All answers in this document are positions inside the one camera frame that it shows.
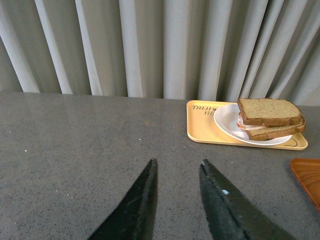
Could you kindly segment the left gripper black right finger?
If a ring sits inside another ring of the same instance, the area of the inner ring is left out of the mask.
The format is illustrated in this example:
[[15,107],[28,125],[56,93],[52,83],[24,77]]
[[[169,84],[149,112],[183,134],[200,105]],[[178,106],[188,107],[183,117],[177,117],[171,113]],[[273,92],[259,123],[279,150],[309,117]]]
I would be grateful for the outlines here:
[[293,240],[253,205],[213,164],[199,167],[202,204],[215,240]]

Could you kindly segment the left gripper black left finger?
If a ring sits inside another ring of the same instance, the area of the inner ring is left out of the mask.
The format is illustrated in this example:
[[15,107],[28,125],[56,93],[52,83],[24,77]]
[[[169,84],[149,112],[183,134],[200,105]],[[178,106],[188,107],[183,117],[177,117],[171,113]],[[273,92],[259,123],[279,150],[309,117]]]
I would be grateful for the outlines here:
[[117,208],[90,240],[151,240],[158,201],[158,163],[152,158]]

